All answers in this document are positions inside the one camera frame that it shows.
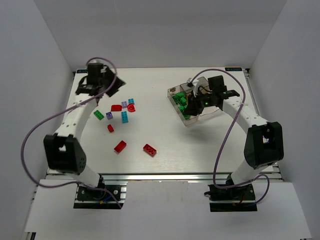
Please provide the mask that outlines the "green square lego top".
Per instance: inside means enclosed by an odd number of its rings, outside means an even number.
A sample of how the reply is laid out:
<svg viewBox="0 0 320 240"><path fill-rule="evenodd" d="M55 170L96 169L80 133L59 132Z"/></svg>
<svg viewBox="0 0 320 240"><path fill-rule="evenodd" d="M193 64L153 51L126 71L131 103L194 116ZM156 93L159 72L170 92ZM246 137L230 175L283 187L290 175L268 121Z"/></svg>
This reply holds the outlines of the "green square lego top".
<svg viewBox="0 0 320 240"><path fill-rule="evenodd" d="M185 94L183 92L179 92L173 96L173 99L178 101L179 99L184 98L184 97L185 97Z"/></svg>

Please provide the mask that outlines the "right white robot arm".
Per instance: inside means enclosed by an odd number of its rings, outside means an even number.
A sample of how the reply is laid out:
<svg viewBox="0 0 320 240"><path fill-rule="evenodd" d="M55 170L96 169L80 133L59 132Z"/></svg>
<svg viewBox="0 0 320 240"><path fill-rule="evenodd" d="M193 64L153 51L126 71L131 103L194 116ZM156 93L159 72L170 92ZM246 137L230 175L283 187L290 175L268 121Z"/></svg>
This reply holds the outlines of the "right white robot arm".
<svg viewBox="0 0 320 240"><path fill-rule="evenodd" d="M226 185L239 187L252 182L258 174L284 158L283 129L279 122L270 122L245 105L244 97L228 90L222 75L208 79L209 89L201 91L199 80L186 82L192 92L187 97L184 114L200 115L206 107L217 107L232 118L246 134L244 160L227 178Z"/></svg>

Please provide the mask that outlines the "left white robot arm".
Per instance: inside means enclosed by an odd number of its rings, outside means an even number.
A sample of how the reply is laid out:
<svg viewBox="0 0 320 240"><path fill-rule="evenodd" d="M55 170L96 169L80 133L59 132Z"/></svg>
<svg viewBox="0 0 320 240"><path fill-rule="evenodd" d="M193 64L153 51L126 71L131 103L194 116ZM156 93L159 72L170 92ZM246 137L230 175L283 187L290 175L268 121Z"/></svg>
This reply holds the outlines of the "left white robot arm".
<svg viewBox="0 0 320 240"><path fill-rule="evenodd" d="M49 169L67 174L92 188L101 188L101 175L87 165L80 140L85 125L103 95L111 97L125 82L105 64L90 62L86 69L76 71L79 82L70 96L68 110L60 127L44 137L43 144Z"/></svg>

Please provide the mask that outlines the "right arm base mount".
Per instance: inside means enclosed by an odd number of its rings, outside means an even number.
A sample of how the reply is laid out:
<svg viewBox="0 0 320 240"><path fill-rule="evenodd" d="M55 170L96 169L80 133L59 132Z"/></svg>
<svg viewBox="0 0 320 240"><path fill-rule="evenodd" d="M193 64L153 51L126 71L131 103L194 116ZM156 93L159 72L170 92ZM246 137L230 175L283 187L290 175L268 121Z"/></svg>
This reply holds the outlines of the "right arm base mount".
<svg viewBox="0 0 320 240"><path fill-rule="evenodd" d="M213 213L257 212L256 196L252 184L228 189L208 185L210 211Z"/></svg>

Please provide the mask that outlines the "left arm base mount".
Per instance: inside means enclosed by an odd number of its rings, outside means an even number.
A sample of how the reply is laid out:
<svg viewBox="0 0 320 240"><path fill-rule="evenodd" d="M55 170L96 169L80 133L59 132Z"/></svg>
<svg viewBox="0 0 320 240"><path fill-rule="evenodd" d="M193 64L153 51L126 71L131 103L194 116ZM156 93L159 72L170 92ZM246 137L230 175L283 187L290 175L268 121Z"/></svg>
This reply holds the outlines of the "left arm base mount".
<svg viewBox="0 0 320 240"><path fill-rule="evenodd" d="M73 208L83 210L120 210L125 197L123 185L106 184L101 176L97 188L77 187Z"/></svg>

